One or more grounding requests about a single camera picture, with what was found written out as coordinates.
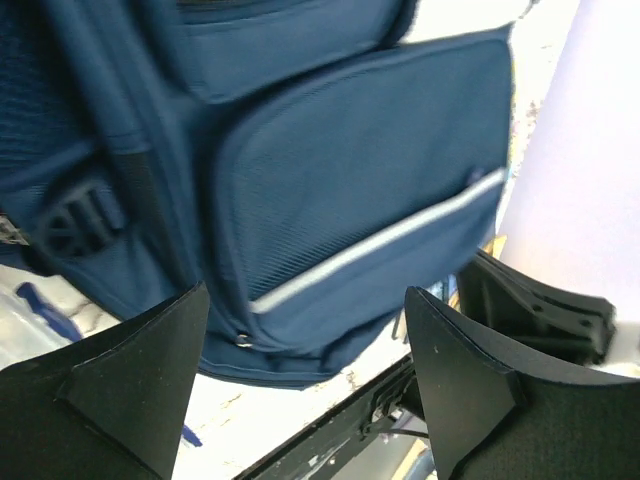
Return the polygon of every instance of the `reflective strip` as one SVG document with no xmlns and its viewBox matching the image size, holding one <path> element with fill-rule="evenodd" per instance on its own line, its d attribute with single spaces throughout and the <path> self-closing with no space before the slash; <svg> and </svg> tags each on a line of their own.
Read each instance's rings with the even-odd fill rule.
<svg viewBox="0 0 640 480">
<path fill-rule="evenodd" d="M 296 296 L 307 288 L 320 283 L 341 268 L 379 250 L 398 239 L 447 217 L 452 213 L 471 205 L 485 193 L 504 183 L 506 169 L 500 168 L 486 175 L 459 195 L 445 200 L 435 206 L 428 207 L 410 217 L 381 230 L 380 232 L 358 242 L 342 252 L 319 263 L 315 267 L 282 284 L 259 299 L 249 302 L 253 313 L 265 313 L 281 303 Z"/>
</svg>

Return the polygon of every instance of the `navy blue backpack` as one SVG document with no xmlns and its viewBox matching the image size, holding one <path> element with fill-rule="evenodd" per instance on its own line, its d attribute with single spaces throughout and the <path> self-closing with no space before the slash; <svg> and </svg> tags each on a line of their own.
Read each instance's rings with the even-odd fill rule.
<svg viewBox="0 0 640 480">
<path fill-rule="evenodd" d="M 0 0 L 0 261 L 121 319 L 204 280 L 203 373 L 331 378 L 504 184 L 510 27 L 399 43 L 415 4 Z"/>
</svg>

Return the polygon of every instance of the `black plastic bracket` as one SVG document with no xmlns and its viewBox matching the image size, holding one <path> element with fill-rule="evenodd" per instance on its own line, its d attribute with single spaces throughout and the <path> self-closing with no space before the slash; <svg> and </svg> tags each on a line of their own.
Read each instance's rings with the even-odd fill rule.
<svg viewBox="0 0 640 480">
<path fill-rule="evenodd" d="M 236 480 L 329 480 L 362 452 L 380 430 L 390 428 L 389 415 L 415 383 L 411 356 L 406 356 L 339 403 L 295 437 L 269 453 Z"/>
<path fill-rule="evenodd" d="M 604 360 L 615 333 L 615 308 L 604 298 L 537 282 L 483 251 L 457 275 L 457 284 L 465 316 L 562 360 Z"/>
</svg>

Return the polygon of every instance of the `backpack front pocket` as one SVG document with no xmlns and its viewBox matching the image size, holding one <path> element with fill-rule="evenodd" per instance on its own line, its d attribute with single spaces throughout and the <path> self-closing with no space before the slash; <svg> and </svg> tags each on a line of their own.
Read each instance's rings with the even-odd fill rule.
<svg viewBox="0 0 640 480">
<path fill-rule="evenodd" d="M 326 345 L 471 258 L 507 162 L 507 33 L 362 55 L 231 129 L 210 235 L 255 348 Z"/>
</svg>

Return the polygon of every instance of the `black plastic clip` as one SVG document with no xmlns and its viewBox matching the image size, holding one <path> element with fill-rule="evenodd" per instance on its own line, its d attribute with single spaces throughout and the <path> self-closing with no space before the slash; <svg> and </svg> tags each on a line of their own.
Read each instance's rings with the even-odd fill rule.
<svg viewBox="0 0 640 480">
<path fill-rule="evenodd" d="M 46 252 L 64 258 L 98 253 L 115 243 L 126 215 L 103 172 L 74 176 L 58 186 L 39 219 L 36 240 Z"/>
</svg>

